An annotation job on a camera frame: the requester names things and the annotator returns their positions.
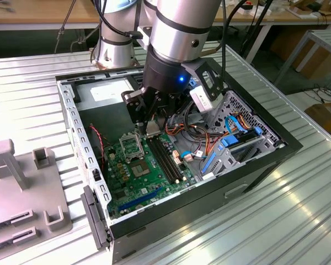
metal table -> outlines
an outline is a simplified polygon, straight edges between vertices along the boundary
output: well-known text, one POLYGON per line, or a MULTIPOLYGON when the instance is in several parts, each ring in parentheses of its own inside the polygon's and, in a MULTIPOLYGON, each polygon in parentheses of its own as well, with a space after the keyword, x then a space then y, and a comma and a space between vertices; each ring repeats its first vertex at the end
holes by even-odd
MULTIPOLYGON (((321 46, 331 52, 331 30, 308 30, 305 32, 304 36, 300 40, 300 42, 297 44, 297 46, 294 48, 291 55, 288 57, 287 61, 283 64, 280 72, 278 73, 276 80, 274 82, 274 85, 277 86, 278 83, 281 81, 283 76, 288 71, 289 67, 294 62, 295 58, 298 56, 300 51, 303 49, 303 47, 307 44, 309 40, 312 40, 315 42, 313 48, 310 49, 307 56, 303 59, 301 64, 306 64, 306 62, 311 58, 311 56, 316 52, 316 50, 321 46)), ((300 72, 301 69, 300 65, 297 68, 297 71, 300 72)))
MULTIPOLYGON (((216 43, 207 43, 206 49, 216 43)), ((143 63, 146 55, 136 50, 143 63)), ((221 63, 221 54, 213 57, 221 63)), ((304 148, 258 188, 123 260, 121 264, 331 264, 331 137, 231 49, 227 71, 304 148)), ((83 210, 82 177, 65 130, 55 75, 94 70, 88 52, 0 60, 0 138, 17 153, 51 147, 73 229, 0 264, 106 264, 83 210)))

green circuit board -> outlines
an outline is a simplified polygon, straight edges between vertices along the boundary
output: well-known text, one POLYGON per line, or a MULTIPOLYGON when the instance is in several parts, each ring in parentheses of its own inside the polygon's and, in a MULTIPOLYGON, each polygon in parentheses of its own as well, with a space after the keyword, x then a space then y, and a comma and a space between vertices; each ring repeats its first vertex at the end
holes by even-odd
MULTIPOLYGON (((174 162, 172 151, 175 150, 175 147, 168 135, 161 135, 159 140, 167 150, 172 162, 174 162)), ((140 209, 196 183, 189 169, 183 167, 183 170, 181 170, 181 168, 177 167, 181 176, 185 178, 179 181, 179 183, 170 184, 150 147, 147 145, 146 139, 140 139, 140 142, 145 153, 144 158, 136 159, 130 163, 126 163, 120 144, 115 144, 105 149, 109 156, 107 185, 111 192, 112 200, 108 204, 108 211, 112 219, 140 209), (155 197, 137 203, 125 210, 120 210, 122 205, 155 191, 157 191, 155 197)), ((136 149, 132 143, 130 143, 128 148, 131 150, 136 149)))

wire bundle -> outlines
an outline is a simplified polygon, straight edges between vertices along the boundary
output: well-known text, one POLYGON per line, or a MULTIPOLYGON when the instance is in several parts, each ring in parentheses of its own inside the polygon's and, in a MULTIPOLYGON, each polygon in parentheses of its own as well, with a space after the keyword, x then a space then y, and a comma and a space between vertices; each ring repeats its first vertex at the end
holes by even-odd
POLYGON ((320 102, 322 104, 326 102, 331 102, 331 89, 321 87, 319 84, 314 84, 313 88, 310 89, 304 89, 303 90, 304 94, 306 94, 308 97, 316 100, 317 102, 320 102), (311 96, 307 93, 307 91, 312 91, 314 92, 314 95, 317 96, 318 98, 311 96), (322 97, 322 94, 327 95, 330 98, 322 97))
POLYGON ((102 140, 102 135, 99 133, 99 131, 92 125, 89 126, 98 136, 99 143, 100 143, 100 149, 102 150, 102 171, 104 169, 104 145, 102 140))

red cable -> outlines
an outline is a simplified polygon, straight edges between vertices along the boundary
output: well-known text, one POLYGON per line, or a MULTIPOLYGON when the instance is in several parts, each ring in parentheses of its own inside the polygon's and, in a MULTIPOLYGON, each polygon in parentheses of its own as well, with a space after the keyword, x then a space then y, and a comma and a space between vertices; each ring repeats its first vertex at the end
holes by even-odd
POLYGON ((89 126, 92 130, 95 131, 95 133, 97 134, 98 138, 99 138, 99 142, 100 142, 100 147, 102 148, 102 170, 104 169, 104 146, 103 146, 103 141, 102 141, 102 137, 100 135, 100 133, 98 132, 98 130, 93 127, 92 125, 89 126))

chip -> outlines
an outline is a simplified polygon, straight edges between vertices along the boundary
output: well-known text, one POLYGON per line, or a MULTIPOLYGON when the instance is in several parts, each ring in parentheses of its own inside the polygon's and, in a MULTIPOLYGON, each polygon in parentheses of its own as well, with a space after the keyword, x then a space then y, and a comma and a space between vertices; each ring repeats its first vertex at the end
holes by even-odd
POLYGON ((117 200, 119 200, 119 199, 121 199, 122 197, 125 197, 125 196, 126 196, 126 194, 125 194, 125 192, 123 190, 115 193, 115 198, 117 200))
POLYGON ((135 178, 149 174, 151 171, 148 168, 147 163, 144 160, 140 160, 130 164, 131 170, 135 175, 135 178))

